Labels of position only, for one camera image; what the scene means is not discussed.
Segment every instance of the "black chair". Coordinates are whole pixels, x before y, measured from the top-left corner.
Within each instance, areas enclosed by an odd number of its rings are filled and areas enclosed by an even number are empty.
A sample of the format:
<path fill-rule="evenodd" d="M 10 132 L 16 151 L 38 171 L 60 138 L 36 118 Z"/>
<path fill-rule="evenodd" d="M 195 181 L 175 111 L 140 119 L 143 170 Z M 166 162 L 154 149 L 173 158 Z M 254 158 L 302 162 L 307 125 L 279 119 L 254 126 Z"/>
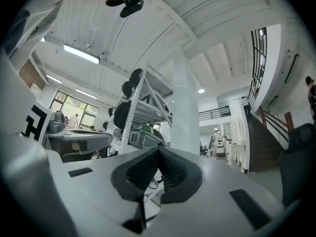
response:
<path fill-rule="evenodd" d="M 288 150 L 279 157 L 285 206 L 304 195 L 307 182 L 315 175 L 316 129 L 304 124 L 289 132 Z"/>

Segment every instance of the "black sign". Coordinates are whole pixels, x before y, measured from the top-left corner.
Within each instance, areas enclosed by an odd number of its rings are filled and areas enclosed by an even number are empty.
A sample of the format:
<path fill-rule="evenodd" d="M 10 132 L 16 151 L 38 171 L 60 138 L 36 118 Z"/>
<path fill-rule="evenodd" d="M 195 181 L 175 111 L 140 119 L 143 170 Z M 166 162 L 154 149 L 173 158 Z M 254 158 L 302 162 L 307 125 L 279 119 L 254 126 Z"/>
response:
<path fill-rule="evenodd" d="M 34 119 L 31 116 L 28 116 L 26 118 L 26 122 L 28 123 L 28 126 L 26 128 L 25 133 L 22 132 L 22 134 L 26 137 L 30 137 L 30 134 L 34 134 L 34 139 L 39 140 L 40 138 L 40 132 L 43 128 L 45 119 L 47 117 L 47 114 L 43 112 L 40 108 L 38 108 L 36 105 L 33 105 L 32 112 L 34 112 L 37 116 L 39 116 L 39 123 L 37 127 L 34 127 Z"/>

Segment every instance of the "brick wall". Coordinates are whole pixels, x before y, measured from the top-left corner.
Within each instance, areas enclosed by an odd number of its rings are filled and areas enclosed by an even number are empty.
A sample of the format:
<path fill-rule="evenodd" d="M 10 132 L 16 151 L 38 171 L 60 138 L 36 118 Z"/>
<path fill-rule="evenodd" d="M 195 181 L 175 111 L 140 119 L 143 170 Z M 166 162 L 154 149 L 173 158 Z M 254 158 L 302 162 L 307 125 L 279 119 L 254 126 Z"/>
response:
<path fill-rule="evenodd" d="M 45 87 L 45 82 L 40 77 L 30 60 L 28 60 L 19 71 L 20 78 L 30 88 L 35 83 L 41 90 Z"/>

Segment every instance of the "green machine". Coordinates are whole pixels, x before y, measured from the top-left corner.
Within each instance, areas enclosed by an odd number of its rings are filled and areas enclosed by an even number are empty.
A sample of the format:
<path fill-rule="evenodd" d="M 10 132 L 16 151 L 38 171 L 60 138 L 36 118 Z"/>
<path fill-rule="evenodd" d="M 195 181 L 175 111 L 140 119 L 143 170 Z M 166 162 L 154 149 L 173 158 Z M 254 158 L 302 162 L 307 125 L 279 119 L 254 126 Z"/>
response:
<path fill-rule="evenodd" d="M 128 143 L 136 148 L 164 146 L 162 134 L 149 125 L 142 125 L 130 132 Z"/>

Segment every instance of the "staircase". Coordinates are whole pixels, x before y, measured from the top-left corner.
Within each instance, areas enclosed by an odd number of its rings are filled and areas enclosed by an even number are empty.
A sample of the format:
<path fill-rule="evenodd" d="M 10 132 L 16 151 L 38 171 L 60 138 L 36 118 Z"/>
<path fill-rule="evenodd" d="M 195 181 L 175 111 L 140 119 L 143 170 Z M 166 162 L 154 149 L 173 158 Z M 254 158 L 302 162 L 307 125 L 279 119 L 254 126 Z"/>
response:
<path fill-rule="evenodd" d="M 259 172 L 278 167 L 283 147 L 254 116 L 247 118 L 250 139 L 249 172 Z"/>

